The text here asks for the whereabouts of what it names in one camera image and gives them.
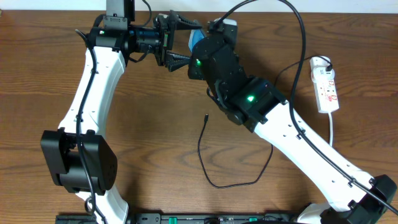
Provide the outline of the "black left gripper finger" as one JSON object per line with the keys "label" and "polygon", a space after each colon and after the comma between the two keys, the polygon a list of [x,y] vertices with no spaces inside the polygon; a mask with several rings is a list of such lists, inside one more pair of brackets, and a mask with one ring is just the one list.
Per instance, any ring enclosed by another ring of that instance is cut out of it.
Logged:
{"label": "black left gripper finger", "polygon": [[190,63],[190,57],[167,51],[165,54],[165,67],[169,72],[174,72]]}
{"label": "black left gripper finger", "polygon": [[194,21],[190,21],[187,18],[181,16],[177,12],[170,10],[169,12],[169,31],[175,30],[198,30],[202,29],[202,26]]}

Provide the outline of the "blue Galaxy smartphone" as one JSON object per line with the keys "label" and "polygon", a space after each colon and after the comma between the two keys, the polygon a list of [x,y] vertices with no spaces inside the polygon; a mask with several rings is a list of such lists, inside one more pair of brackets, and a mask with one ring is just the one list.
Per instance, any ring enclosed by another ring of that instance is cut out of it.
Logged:
{"label": "blue Galaxy smartphone", "polygon": [[188,40],[188,48],[190,50],[190,52],[193,52],[193,48],[194,46],[201,41],[202,39],[205,38],[205,33],[203,31],[203,29],[195,29],[195,30],[191,30],[190,33],[190,38]]}

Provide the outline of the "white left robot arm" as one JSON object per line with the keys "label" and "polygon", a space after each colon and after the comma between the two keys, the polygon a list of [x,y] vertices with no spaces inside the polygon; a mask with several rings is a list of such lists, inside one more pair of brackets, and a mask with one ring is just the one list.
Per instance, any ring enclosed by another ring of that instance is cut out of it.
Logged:
{"label": "white left robot arm", "polygon": [[125,223],[128,203],[115,180],[118,160],[105,140],[106,120],[119,79],[132,54],[155,56],[160,66],[177,70],[189,57],[172,52],[177,30],[200,25],[170,11],[135,25],[130,0],[106,3],[87,34],[85,68],[72,104],[57,130],[46,130],[40,145],[54,184],[83,199],[86,215],[60,218],[62,223]]}

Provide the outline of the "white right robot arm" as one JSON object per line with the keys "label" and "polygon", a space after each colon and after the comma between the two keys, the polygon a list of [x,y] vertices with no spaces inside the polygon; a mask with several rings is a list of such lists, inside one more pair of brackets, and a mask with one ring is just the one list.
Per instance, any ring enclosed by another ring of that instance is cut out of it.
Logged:
{"label": "white right robot arm", "polygon": [[271,143],[320,190],[325,203],[308,205],[297,223],[376,223],[390,210],[397,191],[345,159],[322,139],[267,80],[248,77],[234,52],[235,40],[195,32],[188,76],[208,84],[207,95],[227,118]]}

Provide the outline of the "white power strip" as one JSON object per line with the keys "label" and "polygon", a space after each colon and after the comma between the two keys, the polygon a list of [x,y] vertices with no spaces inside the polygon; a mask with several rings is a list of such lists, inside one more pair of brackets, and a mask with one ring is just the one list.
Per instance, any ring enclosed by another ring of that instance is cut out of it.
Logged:
{"label": "white power strip", "polygon": [[310,59],[311,79],[319,113],[332,113],[340,108],[335,85],[335,71],[326,56]]}

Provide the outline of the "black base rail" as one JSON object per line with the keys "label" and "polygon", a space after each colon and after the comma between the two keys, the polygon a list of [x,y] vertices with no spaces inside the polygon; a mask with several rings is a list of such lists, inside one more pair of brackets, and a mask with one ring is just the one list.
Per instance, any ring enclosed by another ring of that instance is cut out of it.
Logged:
{"label": "black base rail", "polygon": [[263,215],[201,214],[179,215],[159,213],[136,213],[128,215],[124,222],[111,221],[89,215],[57,215],[55,223],[130,223],[130,224],[238,224],[238,223],[296,223],[293,214],[266,213]]}

